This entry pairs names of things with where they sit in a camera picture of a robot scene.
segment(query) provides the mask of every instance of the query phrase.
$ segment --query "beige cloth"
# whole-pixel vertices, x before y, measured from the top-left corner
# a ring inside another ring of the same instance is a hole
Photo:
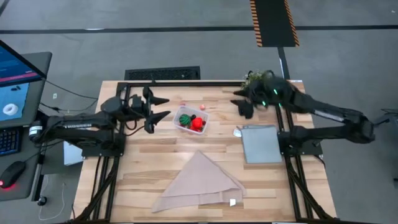
[[[152,206],[152,212],[209,203],[241,202],[246,189],[233,176],[197,151]]]

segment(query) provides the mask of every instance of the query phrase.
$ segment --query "black mat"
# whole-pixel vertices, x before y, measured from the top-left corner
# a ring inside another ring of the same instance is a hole
[[[126,70],[124,80],[199,80],[200,67],[147,68]]]
[[[259,47],[299,46],[287,0],[250,0]]]

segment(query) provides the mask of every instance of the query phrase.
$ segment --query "computer mouse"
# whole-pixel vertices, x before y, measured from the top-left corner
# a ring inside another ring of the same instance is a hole
[[[13,162],[0,176],[0,187],[5,189],[11,187],[21,176],[26,168],[26,163],[22,161]]]

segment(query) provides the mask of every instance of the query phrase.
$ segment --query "robotic arm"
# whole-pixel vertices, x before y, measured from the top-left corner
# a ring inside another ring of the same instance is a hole
[[[282,144],[301,146],[305,141],[312,139],[347,139],[362,144],[374,140],[373,124],[361,112],[314,100],[283,78],[263,77],[262,80],[253,81],[245,89],[234,94],[246,97],[245,100],[231,102],[238,106],[239,114],[245,115],[247,119],[252,117],[254,106],[274,105],[283,106],[293,113],[311,113],[344,124],[339,127],[313,129],[294,126],[290,132],[279,134]]]
[[[148,87],[143,89],[142,95],[146,102],[143,102],[137,95],[133,95],[127,100],[112,97],[101,105],[101,111],[96,114],[50,116],[45,120],[34,121],[29,129],[29,138],[37,144],[63,139],[82,148],[83,153],[87,150],[96,152],[93,153],[96,156],[105,154],[120,156],[124,150],[126,135],[119,132],[118,122],[122,127],[128,121],[136,123],[140,119],[145,119],[144,129],[152,134],[154,126],[170,113],[164,111],[154,114],[151,110],[152,105],[166,103],[169,101],[168,99],[154,97]]]

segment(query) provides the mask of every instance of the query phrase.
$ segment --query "gray plate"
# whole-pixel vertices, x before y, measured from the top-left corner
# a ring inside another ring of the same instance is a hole
[[[275,126],[244,126],[241,133],[248,164],[282,162]]]

